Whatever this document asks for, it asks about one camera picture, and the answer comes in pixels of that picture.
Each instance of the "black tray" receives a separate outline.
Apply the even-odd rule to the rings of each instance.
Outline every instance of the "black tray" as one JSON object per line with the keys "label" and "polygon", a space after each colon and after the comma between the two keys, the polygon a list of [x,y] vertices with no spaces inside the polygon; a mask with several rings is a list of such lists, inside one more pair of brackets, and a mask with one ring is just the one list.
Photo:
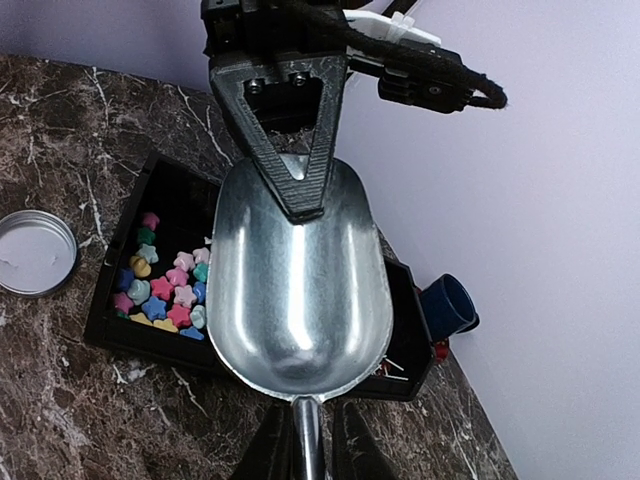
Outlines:
{"label": "black tray", "polygon": [[[116,273],[126,268],[137,250],[136,232],[143,212],[160,217],[156,229],[160,261],[153,265],[151,278],[172,268],[178,251],[192,251],[211,235],[220,187],[167,157],[152,153],[140,171],[134,190],[120,218],[116,233],[105,254],[91,302],[84,332],[88,343],[127,350],[162,363],[182,366],[215,376],[229,376],[218,362],[205,333],[198,341],[175,333],[138,324],[116,315],[111,297]],[[411,271],[406,265],[385,260],[393,299],[394,327],[388,357],[405,371],[394,375],[409,381],[371,376],[350,395],[384,400],[408,401],[415,397],[434,363],[422,309]]]}

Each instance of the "brown marble surface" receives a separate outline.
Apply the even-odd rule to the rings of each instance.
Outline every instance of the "brown marble surface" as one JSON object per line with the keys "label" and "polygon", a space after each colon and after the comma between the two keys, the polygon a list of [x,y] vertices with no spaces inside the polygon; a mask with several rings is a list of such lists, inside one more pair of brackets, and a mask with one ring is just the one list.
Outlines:
{"label": "brown marble surface", "polygon": [[[270,405],[82,341],[105,245],[152,149],[215,178],[238,154],[207,95],[0,56],[0,216],[50,211],[81,253],[53,296],[0,293],[2,480],[226,479]],[[402,480],[516,478],[452,357],[412,403],[356,403]]]}

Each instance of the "metal tin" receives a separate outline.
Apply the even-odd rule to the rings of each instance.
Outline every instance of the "metal tin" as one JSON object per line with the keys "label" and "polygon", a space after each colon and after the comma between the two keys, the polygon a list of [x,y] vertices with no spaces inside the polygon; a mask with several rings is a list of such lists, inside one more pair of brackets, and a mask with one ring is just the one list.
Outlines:
{"label": "metal tin", "polygon": [[69,278],[78,247],[66,223],[39,210],[0,220],[0,286],[17,295],[48,295]]}

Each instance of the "aluminum scoop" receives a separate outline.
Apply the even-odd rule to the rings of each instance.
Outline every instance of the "aluminum scoop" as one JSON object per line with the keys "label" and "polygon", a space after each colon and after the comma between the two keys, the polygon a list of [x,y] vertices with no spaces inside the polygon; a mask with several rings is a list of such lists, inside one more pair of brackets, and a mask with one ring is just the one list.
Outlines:
{"label": "aluminum scoop", "polygon": [[243,382],[292,402],[294,478],[325,478],[322,402],[379,365],[393,313],[378,232],[357,174],[331,162],[322,216],[293,224],[250,160],[220,192],[207,328]]}

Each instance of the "pink star candy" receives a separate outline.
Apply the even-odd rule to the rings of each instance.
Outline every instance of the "pink star candy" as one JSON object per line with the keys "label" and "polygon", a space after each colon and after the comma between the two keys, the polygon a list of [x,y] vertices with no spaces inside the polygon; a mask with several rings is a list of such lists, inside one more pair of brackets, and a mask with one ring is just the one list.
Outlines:
{"label": "pink star candy", "polygon": [[176,287],[176,298],[173,300],[174,303],[182,305],[183,307],[191,308],[191,305],[196,303],[197,299],[198,298],[193,293],[191,285]]}
{"label": "pink star candy", "polygon": [[174,305],[167,312],[167,317],[171,319],[176,328],[190,327],[189,309],[182,305]]}
{"label": "pink star candy", "polygon": [[147,227],[152,232],[155,231],[159,223],[160,219],[155,213],[147,212],[142,215],[142,226]]}
{"label": "pink star candy", "polygon": [[196,263],[209,263],[209,249],[207,247],[196,248],[193,251],[193,258]]}
{"label": "pink star candy", "polygon": [[178,257],[173,261],[173,266],[188,272],[193,270],[196,264],[193,261],[193,255],[186,252],[178,252]]}
{"label": "pink star candy", "polygon": [[158,297],[165,302],[168,302],[171,298],[173,289],[174,286],[169,283],[169,280],[167,280],[167,277],[165,276],[151,280],[151,295]]}
{"label": "pink star candy", "polygon": [[189,276],[187,275],[187,272],[185,272],[181,268],[172,268],[167,272],[167,278],[169,279],[169,283],[171,285],[175,287],[184,287],[187,284],[187,279],[189,278]]}
{"label": "pink star candy", "polygon": [[113,296],[113,306],[126,315],[133,308],[133,300],[125,292],[116,293]]}

